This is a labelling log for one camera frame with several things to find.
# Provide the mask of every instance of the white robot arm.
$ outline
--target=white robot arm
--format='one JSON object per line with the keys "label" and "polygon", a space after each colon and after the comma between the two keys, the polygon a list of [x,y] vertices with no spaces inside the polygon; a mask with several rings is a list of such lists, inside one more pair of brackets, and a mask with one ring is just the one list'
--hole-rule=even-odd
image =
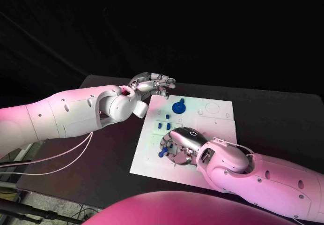
{"label": "white robot arm", "polygon": [[[171,144],[177,155],[168,152]],[[218,138],[207,141],[194,129],[179,127],[162,137],[159,148],[175,164],[197,166],[215,191],[282,216],[324,223],[324,175],[247,148],[246,155],[233,145]]]}
{"label": "white robot arm", "polygon": [[20,146],[50,138],[74,137],[123,121],[131,113],[139,118],[148,110],[142,100],[168,97],[164,87],[175,80],[143,72],[125,86],[67,90],[41,101],[0,109],[0,158]]}

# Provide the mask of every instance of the floor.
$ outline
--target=floor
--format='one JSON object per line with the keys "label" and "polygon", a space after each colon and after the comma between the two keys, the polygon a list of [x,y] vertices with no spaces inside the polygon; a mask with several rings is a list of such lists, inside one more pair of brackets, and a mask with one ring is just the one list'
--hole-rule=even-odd
{"label": "floor", "polygon": [[[35,142],[33,144],[33,146],[30,147],[30,150],[23,158],[23,160],[31,160],[40,147],[41,147],[41,144],[43,142]],[[0,162],[7,162],[7,161],[11,161],[17,154],[18,154],[18,151],[20,150],[14,150],[10,155],[5,155],[1,159],[0,159]],[[25,169],[25,166],[20,166],[17,167],[17,172],[23,172]],[[12,175],[10,177],[10,182],[15,183],[17,180],[18,180],[18,175]],[[27,195],[24,196],[24,198],[21,199],[21,203],[25,204],[25,205],[30,205],[33,206],[34,208],[38,208],[41,210],[51,210],[53,212],[56,212],[59,215],[61,216],[66,216],[66,217],[71,217],[80,210],[80,205],[73,203],[73,202],[69,202],[69,201],[64,201],[64,200],[60,200],[60,199],[56,199],[56,198],[51,198],[51,197],[47,197],[44,195],[40,195],[37,193],[27,193]],[[87,216],[90,217],[93,215],[93,211],[92,210],[86,210],[84,213],[87,214]],[[34,219],[40,219],[38,217],[35,216],[31,216],[31,215],[27,215],[27,217],[30,218],[34,218]],[[34,223],[31,222],[27,222],[27,221],[20,221],[18,219],[10,219],[10,222],[8,222],[8,225],[34,225]],[[41,222],[41,225],[66,225],[66,222],[60,221],[60,220],[43,220]]]}

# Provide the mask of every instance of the robotic hand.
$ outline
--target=robotic hand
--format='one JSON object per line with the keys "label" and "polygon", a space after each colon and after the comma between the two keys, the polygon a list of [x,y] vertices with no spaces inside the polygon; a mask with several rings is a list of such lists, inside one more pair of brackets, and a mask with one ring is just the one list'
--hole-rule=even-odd
{"label": "robotic hand", "polygon": [[28,105],[0,109],[0,158],[20,146],[50,138],[74,137],[123,121],[131,113],[143,117],[151,95],[168,97],[164,87],[175,80],[143,72],[125,86],[99,86],[56,93]]}
{"label": "robotic hand", "polygon": [[[169,145],[179,152],[168,152]],[[244,154],[218,138],[207,141],[191,128],[175,128],[161,139],[164,156],[192,164],[210,187],[289,218],[324,223],[324,175],[269,156]]]}

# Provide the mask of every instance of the white board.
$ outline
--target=white board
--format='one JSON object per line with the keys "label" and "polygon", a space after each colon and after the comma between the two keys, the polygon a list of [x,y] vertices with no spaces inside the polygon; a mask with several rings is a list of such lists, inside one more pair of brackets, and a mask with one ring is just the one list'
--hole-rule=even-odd
{"label": "white board", "polygon": [[[185,111],[172,112],[172,104],[184,99]],[[168,99],[152,95],[129,172],[161,180],[211,189],[194,165],[175,165],[167,157],[159,158],[162,136],[178,127],[195,129],[213,137],[236,143],[233,106],[228,101],[169,95]]]}

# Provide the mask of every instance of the white cable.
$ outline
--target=white cable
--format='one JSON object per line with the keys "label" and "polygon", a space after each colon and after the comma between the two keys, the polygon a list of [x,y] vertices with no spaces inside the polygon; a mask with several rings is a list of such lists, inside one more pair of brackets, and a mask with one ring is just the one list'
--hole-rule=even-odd
{"label": "white cable", "polygon": [[[89,141],[87,141],[87,144],[86,144],[86,147],[83,149],[83,151],[80,152],[79,156],[76,157],[76,159],[71,161],[71,163],[79,159],[79,157],[82,156],[86,148],[87,148],[87,145],[89,145]],[[60,169],[51,171],[51,172],[46,172],[46,173],[21,173],[21,172],[0,172],[0,174],[21,174],[21,175],[33,175],[33,176],[38,176],[38,175],[47,175],[47,174],[51,174],[60,170],[63,170],[71,163],[69,163],[64,167],[61,167]]]}
{"label": "white cable", "polygon": [[38,163],[38,162],[41,162],[41,161],[46,161],[46,160],[48,160],[48,159],[51,159],[51,158],[56,158],[56,157],[64,155],[66,153],[69,153],[71,150],[74,150],[74,149],[84,143],[84,141],[87,140],[90,134],[92,134],[92,133],[89,133],[86,139],[84,139],[84,140],[83,140],[83,141],[82,141],[82,142],[80,142],[80,143],[79,143],[69,151],[60,153],[59,155],[51,156],[51,157],[48,157],[48,158],[44,158],[44,159],[34,160],[34,161],[31,161],[31,162],[25,162],[25,163],[11,163],[11,164],[0,165],[0,167],[15,166],[15,165],[25,165],[25,164],[31,164],[31,163]]}
{"label": "white cable", "polygon": [[231,142],[227,142],[227,141],[224,141],[224,142],[234,145],[234,146],[239,146],[239,147],[244,148],[250,152],[250,154],[254,154],[254,152],[247,147],[244,147],[243,145],[233,144]]}
{"label": "white cable", "polygon": [[296,219],[293,219],[295,222],[298,222],[300,225],[305,225],[302,222],[299,222]]}

